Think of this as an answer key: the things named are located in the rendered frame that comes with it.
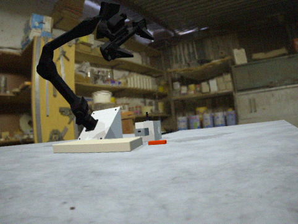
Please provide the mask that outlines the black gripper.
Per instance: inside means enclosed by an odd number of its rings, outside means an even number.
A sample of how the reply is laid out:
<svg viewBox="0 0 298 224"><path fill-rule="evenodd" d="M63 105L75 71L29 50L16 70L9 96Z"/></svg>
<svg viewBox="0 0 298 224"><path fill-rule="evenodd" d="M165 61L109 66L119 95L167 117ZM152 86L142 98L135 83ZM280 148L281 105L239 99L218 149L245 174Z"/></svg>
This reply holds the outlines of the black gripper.
<svg viewBox="0 0 298 224"><path fill-rule="evenodd" d="M108 32L108 27L106 28L105 36L109 38L109 40L100 47L101 54L105 60L111 61L117 58L133 58L134 55L132 53L120 48L132 35L137 34L142 38L154 40L151 33L147 31L147 22L143 17L139 17L133 21L132 26L133 28L130 30L123 26L119 31L113 33L116 35L116 38L112 37Z"/></svg>

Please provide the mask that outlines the orange-red flat bar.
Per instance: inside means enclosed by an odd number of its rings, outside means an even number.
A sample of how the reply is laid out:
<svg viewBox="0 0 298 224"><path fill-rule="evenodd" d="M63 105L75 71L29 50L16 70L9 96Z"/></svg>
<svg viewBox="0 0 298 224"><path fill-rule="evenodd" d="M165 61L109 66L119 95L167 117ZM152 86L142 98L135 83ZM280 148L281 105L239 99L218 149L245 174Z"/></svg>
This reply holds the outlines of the orange-red flat bar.
<svg viewBox="0 0 298 224"><path fill-rule="evenodd" d="M166 144L167 140L151 140L148 141L149 145Z"/></svg>

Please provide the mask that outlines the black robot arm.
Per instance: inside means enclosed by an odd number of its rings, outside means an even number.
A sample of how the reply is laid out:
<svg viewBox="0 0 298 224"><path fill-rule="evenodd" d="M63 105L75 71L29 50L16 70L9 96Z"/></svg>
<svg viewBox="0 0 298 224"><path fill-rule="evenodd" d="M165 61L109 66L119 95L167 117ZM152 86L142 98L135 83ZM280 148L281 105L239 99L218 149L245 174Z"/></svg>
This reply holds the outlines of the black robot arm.
<svg viewBox="0 0 298 224"><path fill-rule="evenodd" d="M107 27L111 36L116 38L116 35L113 33L119 31L123 26L128 27L127 24L124 23L127 15L126 13L119 11L120 5L121 4L116 2L102 1L99 15L93 18L87 17L66 33L63 33L51 42L47 42L47 44L43 46L40 60L36 67L37 73L43 79L50 81L63 98L65 98L65 100L70 104L70 108L75 116L76 124L85 126L86 132L95 129L98 119L94 119L90 114L88 114L88 102L85 98L77 97L57 73L57 69L53 61L54 50L74 38L90 35L96 27L96 39L106 37L105 30ZM98 24L100 20L101 22Z"/></svg>

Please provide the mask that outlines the beige flat tray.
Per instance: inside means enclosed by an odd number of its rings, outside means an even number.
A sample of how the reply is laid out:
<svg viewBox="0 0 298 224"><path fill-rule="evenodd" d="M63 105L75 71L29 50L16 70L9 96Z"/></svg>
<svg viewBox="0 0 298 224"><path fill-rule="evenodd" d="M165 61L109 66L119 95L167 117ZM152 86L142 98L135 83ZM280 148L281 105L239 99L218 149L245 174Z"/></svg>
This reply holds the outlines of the beige flat tray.
<svg viewBox="0 0 298 224"><path fill-rule="evenodd" d="M142 137L77 140L53 144L53 153L130 152L143 144Z"/></svg>

